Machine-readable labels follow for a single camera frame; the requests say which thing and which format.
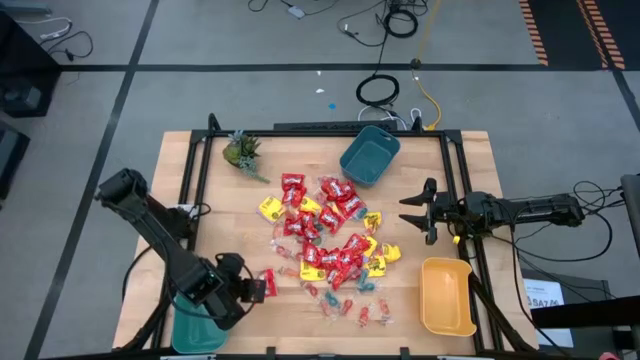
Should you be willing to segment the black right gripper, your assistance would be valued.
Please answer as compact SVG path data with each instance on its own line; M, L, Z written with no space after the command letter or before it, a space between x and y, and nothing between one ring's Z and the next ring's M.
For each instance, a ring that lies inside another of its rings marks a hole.
M401 199L400 204L422 206L427 204L426 215L400 214L399 217L420 231L426 231L426 244L433 245L438 239L437 223L445 223L454 237L454 242L468 237L467 225L461 215L461 207L452 201L447 192L437 192L437 182L428 178L423 187L424 193Z

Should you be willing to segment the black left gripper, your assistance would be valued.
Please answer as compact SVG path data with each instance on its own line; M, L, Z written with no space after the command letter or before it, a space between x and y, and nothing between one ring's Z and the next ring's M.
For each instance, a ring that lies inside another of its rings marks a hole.
M226 313L216 321L222 330L230 330L252 310L256 303L263 303L266 282L255 280L238 253L219 253L215 256L217 269L224 278L223 291L219 295Z

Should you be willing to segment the dark blue plastic bin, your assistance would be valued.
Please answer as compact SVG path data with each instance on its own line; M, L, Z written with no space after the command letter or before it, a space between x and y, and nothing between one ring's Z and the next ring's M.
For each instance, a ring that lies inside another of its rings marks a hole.
M399 140L383 129L364 127L339 160L342 174L370 188L376 184L400 150Z

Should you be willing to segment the green plastic bin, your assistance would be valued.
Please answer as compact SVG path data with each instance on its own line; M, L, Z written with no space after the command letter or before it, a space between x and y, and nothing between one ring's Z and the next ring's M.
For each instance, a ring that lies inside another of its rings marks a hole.
M208 316L203 305L193 306L187 299L177 294L174 302L189 312ZM181 311L175 311L172 328L172 347L180 354L213 353L222 348L228 338L228 332L218 328L211 319L195 317Z

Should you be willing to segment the yellow plastic bin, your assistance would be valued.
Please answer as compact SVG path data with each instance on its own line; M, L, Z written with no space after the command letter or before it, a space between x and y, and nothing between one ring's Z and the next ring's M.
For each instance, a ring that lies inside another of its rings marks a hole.
M471 319L471 266L459 259L427 258L420 273L420 321L437 335L469 337L477 326Z

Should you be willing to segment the black slotted bar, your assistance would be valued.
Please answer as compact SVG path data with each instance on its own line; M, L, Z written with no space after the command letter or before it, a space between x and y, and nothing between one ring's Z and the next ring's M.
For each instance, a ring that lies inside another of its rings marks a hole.
M360 131L366 126L376 126L385 131L396 131L398 125L392 120L375 121L333 121L276 123L274 131Z

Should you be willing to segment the artificial succulent plant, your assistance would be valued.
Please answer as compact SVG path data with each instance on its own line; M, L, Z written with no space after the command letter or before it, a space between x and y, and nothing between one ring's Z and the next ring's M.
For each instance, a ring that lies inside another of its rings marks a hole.
M243 130L236 130L228 135L230 142L223 149L223 158L244 175L261 183L269 184L270 180L260 175L256 158L257 149L261 145L257 136L247 135Z

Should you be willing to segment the white paper sign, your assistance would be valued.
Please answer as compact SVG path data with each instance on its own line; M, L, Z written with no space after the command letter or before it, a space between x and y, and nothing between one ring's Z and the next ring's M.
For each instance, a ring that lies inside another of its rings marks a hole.
M528 305L531 310L564 305L561 285L557 282L524 279ZM550 340L561 348L574 347L573 336L568 328L543 328L536 331L540 345L551 346Z

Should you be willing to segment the black crate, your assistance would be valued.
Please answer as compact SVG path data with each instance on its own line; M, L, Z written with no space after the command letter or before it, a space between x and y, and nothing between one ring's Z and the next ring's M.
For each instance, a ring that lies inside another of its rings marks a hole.
M603 280L591 280L553 273L544 275L534 270L524 270L523 276L524 279L559 283L564 297L564 305L609 300L611 298L608 283ZM574 357L598 358L605 352L617 353L613 341L613 329L611 327L568 329L571 330L574 347L568 349L557 346Z

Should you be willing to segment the black beam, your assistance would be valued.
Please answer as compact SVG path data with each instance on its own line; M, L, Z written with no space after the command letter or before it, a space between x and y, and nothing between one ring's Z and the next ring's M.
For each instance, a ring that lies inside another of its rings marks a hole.
M540 328L640 325L640 295L537 308L531 311L531 316Z

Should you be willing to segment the black orange-striped floor mat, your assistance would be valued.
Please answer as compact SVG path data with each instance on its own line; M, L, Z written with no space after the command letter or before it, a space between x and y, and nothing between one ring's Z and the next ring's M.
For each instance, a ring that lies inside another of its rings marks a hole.
M518 0L540 64L640 71L640 0Z

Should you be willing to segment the black equipment box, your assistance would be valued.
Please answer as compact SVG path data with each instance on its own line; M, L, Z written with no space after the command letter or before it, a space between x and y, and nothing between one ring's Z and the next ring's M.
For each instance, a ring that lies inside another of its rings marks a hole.
M7 198L29 143L30 138L22 132L0 124L0 200Z

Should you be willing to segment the black cabinet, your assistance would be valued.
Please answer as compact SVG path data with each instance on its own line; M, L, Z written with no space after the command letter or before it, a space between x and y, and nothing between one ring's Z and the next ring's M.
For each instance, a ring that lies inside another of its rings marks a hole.
M0 111L13 118L47 114L61 66L0 11Z

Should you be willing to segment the grey upright post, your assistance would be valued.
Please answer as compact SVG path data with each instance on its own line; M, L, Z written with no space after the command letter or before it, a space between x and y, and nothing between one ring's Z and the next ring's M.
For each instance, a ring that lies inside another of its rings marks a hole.
M640 257L640 174L623 175L620 181L634 242Z

